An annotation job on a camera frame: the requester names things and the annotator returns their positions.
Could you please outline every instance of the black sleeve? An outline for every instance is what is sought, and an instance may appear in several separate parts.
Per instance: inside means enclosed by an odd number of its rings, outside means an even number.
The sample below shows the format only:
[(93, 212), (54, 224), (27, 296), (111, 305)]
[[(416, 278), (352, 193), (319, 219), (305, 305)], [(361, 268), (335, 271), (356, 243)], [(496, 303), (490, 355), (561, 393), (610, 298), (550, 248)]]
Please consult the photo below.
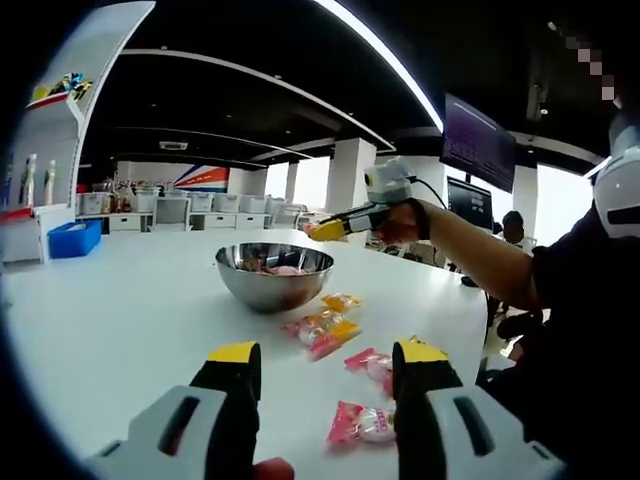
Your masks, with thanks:
[(585, 266), (608, 239), (600, 223), (595, 205), (580, 219), (569, 233), (550, 247), (533, 250), (533, 280), (545, 306), (556, 307), (560, 302), (584, 292)]

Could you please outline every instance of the air vent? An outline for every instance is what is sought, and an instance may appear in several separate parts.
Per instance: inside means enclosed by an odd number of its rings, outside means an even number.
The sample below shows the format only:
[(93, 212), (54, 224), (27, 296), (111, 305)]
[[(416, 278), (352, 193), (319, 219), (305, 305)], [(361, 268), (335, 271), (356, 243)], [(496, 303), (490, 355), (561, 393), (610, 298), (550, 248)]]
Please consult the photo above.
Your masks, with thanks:
[(161, 150), (186, 150), (187, 142), (160, 142)]

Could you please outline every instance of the wrist strap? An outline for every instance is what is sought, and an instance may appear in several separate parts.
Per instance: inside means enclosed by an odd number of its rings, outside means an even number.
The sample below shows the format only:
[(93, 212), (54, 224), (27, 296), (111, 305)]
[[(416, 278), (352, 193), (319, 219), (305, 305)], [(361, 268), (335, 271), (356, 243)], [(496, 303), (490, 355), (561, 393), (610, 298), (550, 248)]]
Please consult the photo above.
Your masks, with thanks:
[(411, 210), (413, 210), (413, 215), (416, 218), (418, 239), (429, 240), (429, 237), (431, 236), (431, 222), (429, 222), (429, 216), (424, 210), (424, 207), (415, 198), (407, 199), (406, 203), (409, 204)]

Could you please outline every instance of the drawer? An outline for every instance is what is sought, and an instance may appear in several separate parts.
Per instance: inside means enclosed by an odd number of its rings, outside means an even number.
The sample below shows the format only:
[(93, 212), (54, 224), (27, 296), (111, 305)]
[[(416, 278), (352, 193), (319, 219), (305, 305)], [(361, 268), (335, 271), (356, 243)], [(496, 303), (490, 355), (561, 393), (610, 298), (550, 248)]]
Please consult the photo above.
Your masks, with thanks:
[(238, 215), (236, 230), (250, 230), (254, 228), (264, 228), (263, 215)]
[(235, 215), (205, 215), (204, 229), (210, 228), (234, 228), (236, 226)]
[(139, 232), (140, 216), (139, 215), (119, 215), (117, 217), (109, 217), (109, 232)]

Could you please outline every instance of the black cable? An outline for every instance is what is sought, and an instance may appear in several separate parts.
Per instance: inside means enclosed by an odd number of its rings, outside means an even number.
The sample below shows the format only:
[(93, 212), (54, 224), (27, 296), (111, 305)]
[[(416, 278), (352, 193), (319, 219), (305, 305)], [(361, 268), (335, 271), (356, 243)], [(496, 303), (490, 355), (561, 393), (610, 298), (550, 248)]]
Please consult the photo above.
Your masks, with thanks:
[(419, 178), (414, 178), (412, 179), (412, 183), (413, 182), (420, 182), (421, 184), (423, 184), (425, 187), (427, 187), (429, 190), (431, 190), (431, 193), (433, 193), (436, 198), (440, 201), (440, 203), (442, 204), (442, 206), (444, 207), (445, 210), (448, 210), (447, 206), (444, 204), (444, 202), (442, 201), (442, 199), (440, 198), (440, 195), (438, 195), (438, 193), (433, 189), (433, 187), (431, 185), (429, 185), (427, 182), (425, 182), (424, 180), (420, 180)]

